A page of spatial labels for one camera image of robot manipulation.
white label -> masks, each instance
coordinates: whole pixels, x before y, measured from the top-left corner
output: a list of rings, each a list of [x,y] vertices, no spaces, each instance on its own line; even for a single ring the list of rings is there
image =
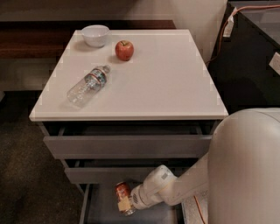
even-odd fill
[[[223,33],[224,38],[230,38],[231,32],[234,29],[234,24],[235,24],[234,16],[230,15],[230,17],[227,20],[227,25],[226,25],[224,33]]]
[[[278,73],[280,74],[280,54],[275,52],[271,62],[269,65]]]

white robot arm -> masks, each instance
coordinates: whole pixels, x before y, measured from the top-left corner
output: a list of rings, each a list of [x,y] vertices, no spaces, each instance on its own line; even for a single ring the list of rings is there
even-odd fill
[[[179,178],[165,166],[131,192],[137,209],[208,190],[210,224],[279,222],[280,108],[246,109],[215,130],[209,152]]]

red can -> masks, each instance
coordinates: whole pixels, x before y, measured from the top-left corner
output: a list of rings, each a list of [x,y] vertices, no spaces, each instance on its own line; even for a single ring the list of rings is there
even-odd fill
[[[131,215],[136,211],[132,205],[130,193],[130,187],[125,182],[118,183],[115,186],[115,194],[118,200],[119,210],[124,215]]]

bottle cap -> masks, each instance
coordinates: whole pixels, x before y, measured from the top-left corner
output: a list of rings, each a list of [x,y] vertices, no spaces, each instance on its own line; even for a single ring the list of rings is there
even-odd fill
[[[108,74],[111,71],[111,68],[110,68],[109,65],[106,65],[106,66],[103,67],[103,70],[104,70],[105,73]]]

dark floor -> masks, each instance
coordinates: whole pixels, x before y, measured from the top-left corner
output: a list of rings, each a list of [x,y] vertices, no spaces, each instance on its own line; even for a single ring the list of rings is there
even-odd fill
[[[36,92],[0,102],[0,223],[79,223],[82,195],[29,120]]]

